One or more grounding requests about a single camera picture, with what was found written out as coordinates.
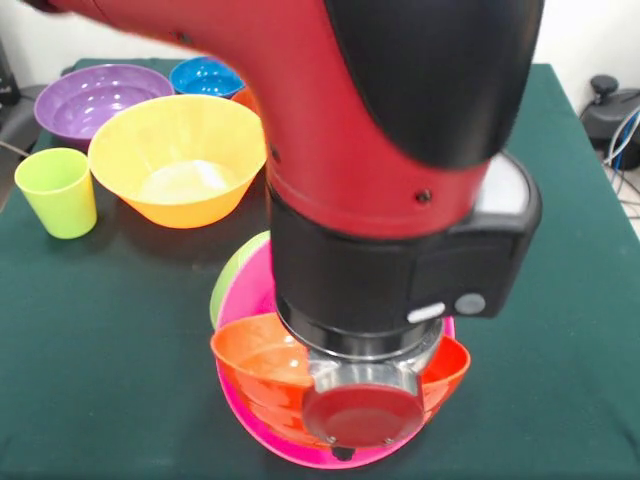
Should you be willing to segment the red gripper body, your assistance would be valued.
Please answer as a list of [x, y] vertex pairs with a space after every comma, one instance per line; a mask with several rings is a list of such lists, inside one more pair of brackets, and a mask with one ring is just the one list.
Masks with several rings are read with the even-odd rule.
[[421, 398], [396, 387], [356, 384], [309, 391], [302, 416], [309, 433], [347, 448], [373, 448], [402, 440], [423, 421]]

